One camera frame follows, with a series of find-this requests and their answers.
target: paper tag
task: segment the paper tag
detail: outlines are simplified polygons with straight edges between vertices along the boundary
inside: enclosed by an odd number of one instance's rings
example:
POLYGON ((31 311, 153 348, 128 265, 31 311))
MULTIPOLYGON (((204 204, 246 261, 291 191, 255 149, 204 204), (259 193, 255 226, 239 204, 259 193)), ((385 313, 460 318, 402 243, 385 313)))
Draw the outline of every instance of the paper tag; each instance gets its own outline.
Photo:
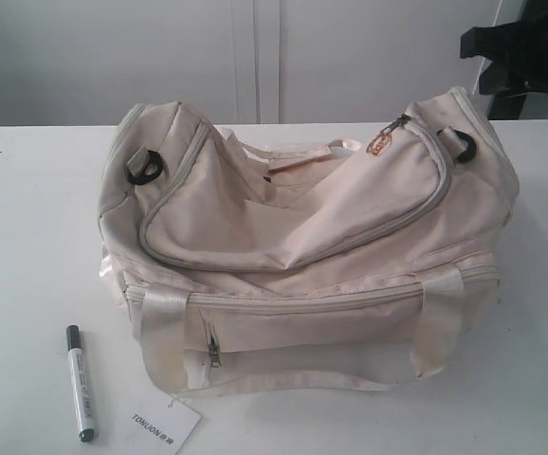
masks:
POLYGON ((123 420, 112 453, 175 454, 200 421, 200 414, 156 389, 146 391, 123 420))

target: zipper pull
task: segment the zipper pull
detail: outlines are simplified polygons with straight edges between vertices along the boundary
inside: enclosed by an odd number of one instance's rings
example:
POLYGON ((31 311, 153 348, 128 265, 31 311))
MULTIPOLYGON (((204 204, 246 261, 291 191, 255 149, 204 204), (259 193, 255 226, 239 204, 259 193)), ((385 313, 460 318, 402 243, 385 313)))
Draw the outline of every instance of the zipper pull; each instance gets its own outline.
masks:
POLYGON ((403 114, 386 128, 381 130, 375 138, 369 142, 367 147, 367 153, 371 155, 379 155, 382 150, 388 147, 392 143, 392 131, 394 131, 399 126, 405 126, 407 122, 411 120, 407 114, 403 114))
POLYGON ((221 358, 219 357, 219 344, 217 343, 213 335, 210 336, 209 357, 210 366, 212 368, 221 367, 221 358))

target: fabric bag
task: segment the fabric bag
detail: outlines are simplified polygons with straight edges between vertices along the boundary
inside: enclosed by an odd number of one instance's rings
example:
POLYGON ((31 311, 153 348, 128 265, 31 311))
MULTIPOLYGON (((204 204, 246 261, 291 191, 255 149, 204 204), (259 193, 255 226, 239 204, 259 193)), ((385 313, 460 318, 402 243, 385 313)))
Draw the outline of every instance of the fabric bag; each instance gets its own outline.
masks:
POLYGON ((262 150, 185 103, 126 116, 101 274, 159 388, 381 391, 445 367, 495 299, 518 179, 462 88, 362 139, 262 150))

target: white marker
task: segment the white marker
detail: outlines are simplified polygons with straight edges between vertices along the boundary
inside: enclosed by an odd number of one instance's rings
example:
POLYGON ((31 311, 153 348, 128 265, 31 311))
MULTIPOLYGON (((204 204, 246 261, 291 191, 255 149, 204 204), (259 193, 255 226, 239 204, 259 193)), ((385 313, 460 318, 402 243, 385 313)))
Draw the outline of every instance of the white marker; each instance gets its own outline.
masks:
POLYGON ((78 325, 70 325, 65 332, 67 333, 67 360, 69 371, 72 374, 78 436, 81 441, 88 443, 95 437, 95 420, 86 379, 86 367, 82 360, 81 332, 78 325))

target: table surface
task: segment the table surface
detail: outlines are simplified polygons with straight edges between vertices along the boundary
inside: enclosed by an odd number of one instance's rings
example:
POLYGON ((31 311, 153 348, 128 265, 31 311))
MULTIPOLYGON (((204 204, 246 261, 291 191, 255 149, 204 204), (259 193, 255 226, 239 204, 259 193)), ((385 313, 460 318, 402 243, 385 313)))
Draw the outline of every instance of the table surface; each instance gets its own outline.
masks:
MULTIPOLYGON (((379 124, 233 127, 256 145, 354 137, 379 124)), ((192 400, 193 453, 548 453, 548 121, 497 122, 521 180, 498 257, 502 301, 447 369, 391 392, 278 391, 192 400)), ((149 386, 124 311, 100 282, 97 195, 114 127, 0 128, 0 454, 109 453, 149 386), (84 330, 100 437, 76 434, 64 329, 84 330)))

